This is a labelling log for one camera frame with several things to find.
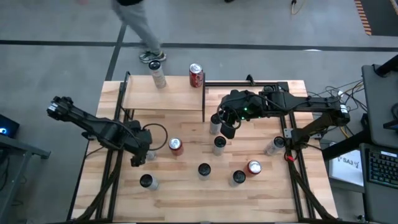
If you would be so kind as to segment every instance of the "wooden tabletop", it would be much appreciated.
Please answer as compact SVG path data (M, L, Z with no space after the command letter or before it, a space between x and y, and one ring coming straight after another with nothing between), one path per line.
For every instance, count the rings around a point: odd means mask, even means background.
M131 75L123 107L136 110L201 111L203 88L189 84L189 76L167 75L166 87L158 89L150 75Z
M288 81L290 92L305 96L304 82ZM113 118L119 82L105 82L97 116ZM233 88L258 92L261 88ZM163 124L170 137L182 140L185 152L175 157L167 146L157 151L157 159L140 167L131 167L131 155L124 153L114 222L293 222L297 221L292 187L287 163L282 154L266 156L264 146L276 136L281 136L278 118L255 119L243 122L236 137L228 140L224 154L211 153L215 136L209 134L209 120L221 98L230 87L206 89L206 122L201 122L199 111L139 110L134 114L141 124ZM311 113L295 113L297 125L312 121ZM150 129L154 137L151 147L164 141L160 128ZM99 147L89 145L88 152ZM320 151L303 150L310 188L329 213L337 217L328 176ZM101 185L106 150L86 159L72 217L78 217L94 199ZM231 188L228 177L234 170L242 169L252 159L260 161L262 172L245 183ZM211 177L201 181L198 165L207 162ZM139 185L143 174L152 174L159 181L159 189L151 192ZM300 197L307 214L303 192ZM104 215L108 211L105 200Z

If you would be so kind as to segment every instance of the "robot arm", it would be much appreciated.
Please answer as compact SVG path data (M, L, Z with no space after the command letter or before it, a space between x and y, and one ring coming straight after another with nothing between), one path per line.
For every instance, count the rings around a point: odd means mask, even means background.
M296 97L265 86L258 95L247 90L232 90L229 95L223 97L218 106L218 114L223 123L221 133L232 139L242 120L281 117L292 111L323 113L306 127L292 130L292 137L288 139L288 143L296 149L303 147L303 143L307 143L311 135L329 126L344 126L349 122L346 106L340 103L338 97Z
M141 128L139 121L130 121L125 125L108 118L97 118L75 107L71 98L58 96L47 108L47 114L53 119L69 121L83 128L86 131L82 133L85 138L94 135L108 149L126 150L134 154L132 166L145 164L152 136L149 130Z

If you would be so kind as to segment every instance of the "can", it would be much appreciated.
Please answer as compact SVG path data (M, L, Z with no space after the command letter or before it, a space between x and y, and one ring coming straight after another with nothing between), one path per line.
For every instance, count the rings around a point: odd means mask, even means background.
M216 156L222 155L225 145L226 139L223 136L216 137L214 139L213 154Z
M147 160L152 161L156 159L156 152L155 151L147 151Z
M197 63L193 63L189 66L189 82L192 87L198 88L203 84L203 77L205 74L203 73L203 69L201 65Z
M229 185L231 187L237 187L242 184L246 180L246 174L243 171L237 170L233 172L231 177L229 178Z
M259 161L249 161L246 167L244 168L244 173L248 177L253 177L261 172L261 164Z
M181 156L184 152L184 147L182 146L182 142L179 138L171 138L169 141L169 148L172 151L172 154L175 156Z
M166 86L166 78L162 70L162 64L158 60L149 63L150 74L154 79L156 88L164 88Z
M199 179L207 180L210 177L211 167L207 163L202 163L198 167Z
M285 139L278 136L274 138L265 148L264 153L268 156L272 156L275 153L279 152L286 145Z
M139 179L139 184L149 190L157 190L159 187L159 183L156 178L149 174L142 175L142 177Z
M216 135L220 133L221 121L217 113L211 115L210 118L210 134Z

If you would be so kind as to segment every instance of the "keyboard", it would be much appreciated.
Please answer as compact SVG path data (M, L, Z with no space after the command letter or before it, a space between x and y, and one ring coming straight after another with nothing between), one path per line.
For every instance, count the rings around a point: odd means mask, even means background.
M368 181L398 189L398 154L383 147L366 147Z

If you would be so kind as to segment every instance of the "gray floor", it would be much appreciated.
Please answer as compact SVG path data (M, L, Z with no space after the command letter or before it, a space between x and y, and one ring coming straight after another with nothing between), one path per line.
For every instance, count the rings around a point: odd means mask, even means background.
M109 0L2 0L0 40L116 41L121 23ZM146 0L154 32L165 43L398 47L398 38L364 33L354 1L307 0L296 16L289 0ZM124 42L138 42L129 29ZM23 205L14 209L28 223L60 222L67 217L87 142L81 130L46 115L55 96L71 96L94 113L113 47L0 45L0 113L21 123L18 139L52 151L35 158L19 191ZM137 60L140 49L123 47L113 80L126 70L147 74ZM383 63L391 52L307 52L298 50L165 49L170 75L187 75L192 62L203 65L210 80L305 80L308 91L341 86L361 78L361 66ZM363 92L357 95L364 102ZM351 129L361 129L361 110L353 111ZM340 141L338 131L328 139ZM357 193L333 189L340 218L363 213Z

